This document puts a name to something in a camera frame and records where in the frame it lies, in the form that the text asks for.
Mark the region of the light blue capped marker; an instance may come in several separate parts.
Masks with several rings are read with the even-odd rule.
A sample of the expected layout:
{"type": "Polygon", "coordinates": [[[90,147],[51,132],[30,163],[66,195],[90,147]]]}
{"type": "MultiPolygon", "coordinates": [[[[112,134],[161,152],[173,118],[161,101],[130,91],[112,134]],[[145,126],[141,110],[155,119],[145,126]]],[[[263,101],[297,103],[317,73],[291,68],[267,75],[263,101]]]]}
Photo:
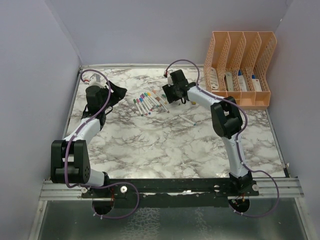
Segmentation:
{"type": "Polygon", "coordinates": [[[188,118],[184,117],[183,115],[179,115],[179,117],[180,117],[181,119],[183,119],[184,121],[190,123],[190,124],[193,125],[193,126],[196,126],[196,125],[197,125],[196,122],[193,122],[192,120],[189,120],[188,118]]]}

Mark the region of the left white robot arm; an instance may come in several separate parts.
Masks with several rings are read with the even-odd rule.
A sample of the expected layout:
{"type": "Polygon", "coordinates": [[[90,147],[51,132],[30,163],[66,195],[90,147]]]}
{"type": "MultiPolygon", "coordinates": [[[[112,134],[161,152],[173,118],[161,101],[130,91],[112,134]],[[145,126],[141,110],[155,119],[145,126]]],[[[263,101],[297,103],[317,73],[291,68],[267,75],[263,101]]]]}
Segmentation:
{"type": "Polygon", "coordinates": [[[104,127],[108,108],[121,101],[127,89],[112,82],[107,86],[92,85],[86,88],[86,105],[80,125],[62,140],[51,144],[50,178],[55,184],[87,185],[97,196],[106,197],[111,190],[108,175],[91,169],[88,144],[104,127]]]}

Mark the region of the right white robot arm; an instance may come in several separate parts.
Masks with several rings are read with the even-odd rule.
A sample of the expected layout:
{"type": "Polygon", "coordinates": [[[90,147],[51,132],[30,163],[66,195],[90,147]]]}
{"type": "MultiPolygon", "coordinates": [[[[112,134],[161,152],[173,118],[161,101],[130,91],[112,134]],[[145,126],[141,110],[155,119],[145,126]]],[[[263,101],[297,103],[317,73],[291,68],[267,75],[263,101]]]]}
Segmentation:
{"type": "Polygon", "coordinates": [[[214,132],[221,137],[226,148],[230,173],[230,191],[240,196],[253,184],[253,177],[245,166],[241,131],[243,119],[239,106],[233,97],[222,98],[199,87],[196,82],[188,82],[181,69],[164,72],[167,84],[162,87],[167,101],[190,101],[208,109],[211,113],[214,132]]]}

